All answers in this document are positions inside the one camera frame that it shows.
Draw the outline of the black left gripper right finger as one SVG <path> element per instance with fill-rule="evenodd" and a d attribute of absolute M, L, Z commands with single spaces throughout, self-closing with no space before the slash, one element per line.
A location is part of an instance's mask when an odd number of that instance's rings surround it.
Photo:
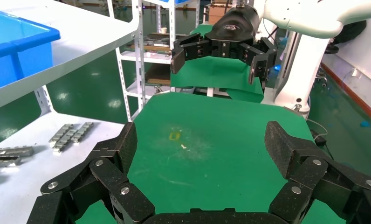
<path fill-rule="evenodd" d="M 299 224 L 318 200 L 348 224 L 371 224 L 371 176 L 334 161 L 314 142 L 289 135 L 276 121 L 267 123 L 264 143 L 287 180 L 269 213 Z"/>

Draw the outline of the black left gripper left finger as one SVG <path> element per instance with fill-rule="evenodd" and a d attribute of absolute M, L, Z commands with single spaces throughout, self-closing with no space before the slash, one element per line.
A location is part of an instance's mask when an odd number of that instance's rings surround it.
<path fill-rule="evenodd" d="M 127 177 L 136 150 L 136 125 L 128 122 L 117 137 L 98 142 L 83 162 L 46 181 L 27 223 L 74 224 L 99 201 L 118 224 L 144 223 L 155 207 Z"/>

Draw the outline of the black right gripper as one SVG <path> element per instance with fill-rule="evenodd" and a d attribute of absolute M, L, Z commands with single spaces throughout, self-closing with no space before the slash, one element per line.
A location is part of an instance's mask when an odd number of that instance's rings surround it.
<path fill-rule="evenodd" d="M 171 73 L 177 74 L 186 61 L 206 56 L 240 59 L 250 67 L 248 82 L 265 82 L 275 66 L 277 47 L 266 37 L 254 43 L 260 18 L 254 7 L 233 7 L 205 34 L 191 34 L 174 42 Z"/>

